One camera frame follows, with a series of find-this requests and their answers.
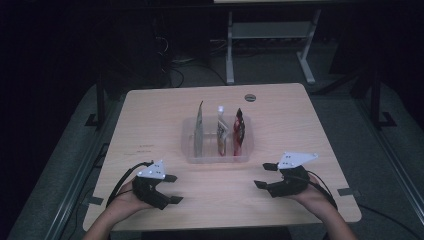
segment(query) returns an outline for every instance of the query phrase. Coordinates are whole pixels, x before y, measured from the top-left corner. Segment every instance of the human hand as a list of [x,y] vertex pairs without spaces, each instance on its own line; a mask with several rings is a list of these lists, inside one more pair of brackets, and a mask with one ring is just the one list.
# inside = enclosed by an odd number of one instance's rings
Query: human hand
[[132,192],[132,179],[122,185],[116,197],[106,208],[105,212],[109,215],[109,220],[116,224],[134,213],[148,208],[153,208],[151,205],[140,201]]
[[[319,184],[318,180],[311,174],[309,174],[310,181]],[[313,213],[315,216],[321,219],[322,214],[329,210],[337,211],[333,205],[327,200],[327,198],[314,186],[308,184],[308,187],[299,194],[286,196],[286,198],[296,200],[298,203],[303,205],[308,211]]]
[[124,184],[109,206],[94,221],[84,240],[108,239],[109,232],[118,222],[151,205],[140,201],[132,192],[132,181]]
[[[317,179],[309,174],[310,181],[319,184]],[[355,234],[344,221],[337,209],[327,200],[323,193],[311,184],[297,195],[287,196],[302,204],[325,225],[327,233],[332,240],[356,240]]]

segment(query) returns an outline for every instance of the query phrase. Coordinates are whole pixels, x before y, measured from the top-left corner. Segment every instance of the clear plastic bin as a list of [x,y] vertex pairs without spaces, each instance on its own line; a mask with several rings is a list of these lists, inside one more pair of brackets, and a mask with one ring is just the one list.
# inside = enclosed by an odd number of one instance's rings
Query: clear plastic bin
[[203,156],[194,156],[194,130],[196,128],[196,117],[186,118],[183,121],[181,148],[189,163],[233,163],[247,162],[253,151],[253,131],[250,118],[243,116],[245,123],[245,135],[242,144],[242,155],[234,155],[233,124],[235,116],[224,116],[229,126],[227,135],[226,155],[221,156],[218,152],[216,130],[218,127],[218,116],[203,116]]

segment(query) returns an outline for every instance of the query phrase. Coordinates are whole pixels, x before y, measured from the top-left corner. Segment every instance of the wooden table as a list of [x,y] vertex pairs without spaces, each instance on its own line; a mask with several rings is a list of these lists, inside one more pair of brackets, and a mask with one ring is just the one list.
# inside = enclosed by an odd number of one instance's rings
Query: wooden table
[[[256,101],[247,102],[246,94]],[[254,146],[244,163],[193,164],[181,148],[184,119],[195,117],[203,101],[203,116],[225,115],[240,107],[251,119]],[[175,230],[200,228],[281,226],[320,222],[301,205],[285,198],[271,198],[253,180],[281,180],[279,172],[265,171],[262,164],[278,162],[284,151],[318,153],[304,165],[326,182],[348,222],[361,213],[352,195],[339,196],[348,184],[315,113],[300,84],[272,84],[184,89],[137,90],[128,93],[94,197],[84,221],[88,229],[104,210],[107,198],[122,175],[140,162],[163,159],[175,183],[161,183],[158,191],[182,196],[178,205],[164,210],[143,210],[117,224],[114,230]]]

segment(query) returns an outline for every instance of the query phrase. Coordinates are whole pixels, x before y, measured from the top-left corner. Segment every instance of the wearable controller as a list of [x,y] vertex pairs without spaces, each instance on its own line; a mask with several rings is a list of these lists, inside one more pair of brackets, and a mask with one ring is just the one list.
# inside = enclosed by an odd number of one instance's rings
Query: wearable controller
[[283,181],[268,184],[254,180],[256,187],[267,190],[273,198],[301,193],[308,187],[310,181],[308,172],[302,164],[317,158],[316,153],[285,152],[278,163],[263,164],[265,170],[280,170]]
[[137,173],[132,182],[133,193],[138,199],[163,210],[168,204],[178,204],[183,197],[167,197],[156,190],[156,186],[161,182],[175,182],[177,177],[165,173],[163,161],[157,163],[153,161],[145,164],[147,167]]

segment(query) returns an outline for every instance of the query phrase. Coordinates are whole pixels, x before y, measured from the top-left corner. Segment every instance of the table hole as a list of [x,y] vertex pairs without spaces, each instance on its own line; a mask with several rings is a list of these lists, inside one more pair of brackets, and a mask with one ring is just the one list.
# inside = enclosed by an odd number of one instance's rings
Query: table hole
[[256,96],[253,94],[246,94],[246,96],[244,96],[244,99],[248,102],[254,102],[256,101]]

